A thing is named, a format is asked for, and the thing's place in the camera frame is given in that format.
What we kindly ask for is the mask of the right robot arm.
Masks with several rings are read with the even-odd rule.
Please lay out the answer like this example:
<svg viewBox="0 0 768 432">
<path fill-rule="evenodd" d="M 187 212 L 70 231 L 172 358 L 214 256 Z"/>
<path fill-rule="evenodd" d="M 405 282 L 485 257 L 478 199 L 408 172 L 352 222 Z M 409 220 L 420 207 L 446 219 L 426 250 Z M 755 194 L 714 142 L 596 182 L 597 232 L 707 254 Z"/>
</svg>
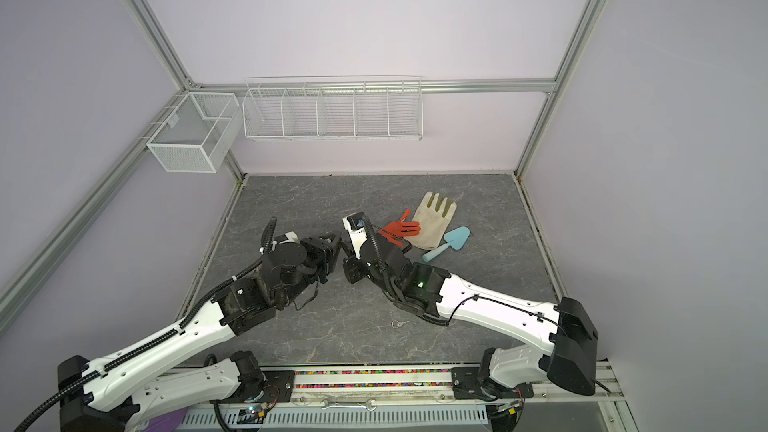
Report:
<svg viewBox="0 0 768 432">
<path fill-rule="evenodd" d="M 396 308 L 433 325 L 464 321 L 518 341 L 513 348 L 485 351 L 482 385 L 512 389 L 548 380 L 573 394 L 595 394 L 599 333 L 578 300 L 537 302 L 505 295 L 413 262 L 395 247 L 381 253 L 369 243 L 342 249 L 348 281 L 370 280 Z"/>
</svg>

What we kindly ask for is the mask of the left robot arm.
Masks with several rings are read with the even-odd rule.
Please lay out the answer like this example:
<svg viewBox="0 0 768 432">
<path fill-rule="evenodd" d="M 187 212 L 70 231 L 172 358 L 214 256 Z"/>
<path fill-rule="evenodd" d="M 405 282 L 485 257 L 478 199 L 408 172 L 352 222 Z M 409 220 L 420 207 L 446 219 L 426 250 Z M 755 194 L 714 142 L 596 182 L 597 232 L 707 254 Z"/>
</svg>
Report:
<svg viewBox="0 0 768 432">
<path fill-rule="evenodd" d="M 307 288 L 327 282 L 344 245 L 334 233 L 266 234 L 259 258 L 206 292 L 178 321 L 109 355 L 60 363 L 58 390 L 18 425 L 28 430 L 51 408 L 63 431 L 130 431 L 206 401 L 263 401 L 269 379 L 254 354 L 237 351 L 192 371 L 175 367 L 273 319 Z"/>
</svg>

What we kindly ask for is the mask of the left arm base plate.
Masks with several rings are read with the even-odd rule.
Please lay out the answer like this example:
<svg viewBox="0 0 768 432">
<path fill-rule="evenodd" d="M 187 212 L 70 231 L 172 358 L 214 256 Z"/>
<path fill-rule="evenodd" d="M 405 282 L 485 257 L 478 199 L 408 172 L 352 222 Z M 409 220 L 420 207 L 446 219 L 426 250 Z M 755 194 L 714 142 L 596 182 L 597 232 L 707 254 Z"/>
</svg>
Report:
<svg viewBox="0 0 768 432">
<path fill-rule="evenodd" d="M 263 371 L 260 378 L 243 382 L 239 399 L 243 403 L 287 403 L 294 391 L 296 372 L 290 369 Z"/>
</svg>

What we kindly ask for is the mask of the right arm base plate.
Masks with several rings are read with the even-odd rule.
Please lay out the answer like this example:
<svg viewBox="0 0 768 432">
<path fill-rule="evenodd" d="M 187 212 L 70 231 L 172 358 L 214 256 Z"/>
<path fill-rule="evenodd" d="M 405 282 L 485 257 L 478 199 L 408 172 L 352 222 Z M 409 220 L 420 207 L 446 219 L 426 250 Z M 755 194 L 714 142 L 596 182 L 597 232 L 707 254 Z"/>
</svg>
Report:
<svg viewBox="0 0 768 432">
<path fill-rule="evenodd" d="M 450 370 L 455 399 L 491 402 L 500 399 L 531 399 L 534 391 L 530 383 L 506 387 L 480 374 L 479 366 L 453 367 Z"/>
</svg>

